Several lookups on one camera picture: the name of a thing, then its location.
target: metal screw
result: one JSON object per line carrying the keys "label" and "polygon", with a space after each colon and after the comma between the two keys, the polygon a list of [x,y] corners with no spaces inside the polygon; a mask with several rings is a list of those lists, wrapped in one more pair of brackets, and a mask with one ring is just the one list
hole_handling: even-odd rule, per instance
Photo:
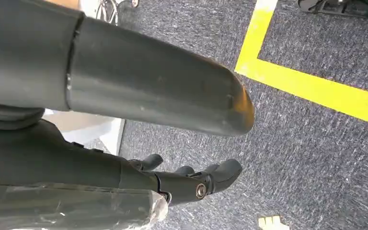
{"label": "metal screw", "polygon": [[132,6],[137,7],[139,5],[139,0],[132,0]]}
{"label": "metal screw", "polygon": [[204,184],[199,184],[195,190],[195,195],[198,199],[202,199],[207,194],[207,187]]}

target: yellow line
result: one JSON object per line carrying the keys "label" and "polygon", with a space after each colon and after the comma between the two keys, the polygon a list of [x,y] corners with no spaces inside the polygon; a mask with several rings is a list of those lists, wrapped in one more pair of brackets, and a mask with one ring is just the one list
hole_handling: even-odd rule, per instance
{"label": "yellow line", "polygon": [[259,55],[277,0],[258,0],[239,54],[235,71],[248,69]]}
{"label": "yellow line", "polygon": [[257,59],[276,2],[277,0],[257,1],[235,71],[368,122],[367,91]]}

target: plastic wrap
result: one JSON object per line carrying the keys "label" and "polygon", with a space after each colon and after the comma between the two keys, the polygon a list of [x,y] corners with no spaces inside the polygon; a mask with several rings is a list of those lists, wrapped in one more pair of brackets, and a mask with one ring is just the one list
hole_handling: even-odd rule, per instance
{"label": "plastic wrap", "polygon": [[167,211],[150,190],[0,185],[0,230],[146,230]]}

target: floor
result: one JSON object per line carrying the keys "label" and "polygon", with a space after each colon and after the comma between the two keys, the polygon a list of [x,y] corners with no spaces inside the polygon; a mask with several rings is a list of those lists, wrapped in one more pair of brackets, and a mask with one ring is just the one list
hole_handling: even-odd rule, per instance
{"label": "floor", "polygon": [[[120,26],[234,69],[255,0],[141,0],[120,6]],[[368,90],[368,20],[301,12],[279,0],[259,58]],[[172,207],[155,230],[251,230],[281,215],[292,230],[368,230],[368,123],[238,75],[256,110],[245,136],[228,138],[126,121],[120,155],[160,154],[161,170],[203,169],[235,158],[229,190]]]}

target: black cylindrical tube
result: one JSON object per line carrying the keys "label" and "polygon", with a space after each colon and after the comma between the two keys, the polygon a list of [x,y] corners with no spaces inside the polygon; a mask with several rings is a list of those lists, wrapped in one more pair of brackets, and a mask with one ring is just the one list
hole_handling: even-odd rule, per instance
{"label": "black cylindrical tube", "polygon": [[0,0],[0,104],[69,110],[69,51],[82,16],[41,0]]}
{"label": "black cylindrical tube", "polygon": [[72,110],[206,131],[247,133],[253,106],[231,71],[162,41],[85,19],[75,38]]}

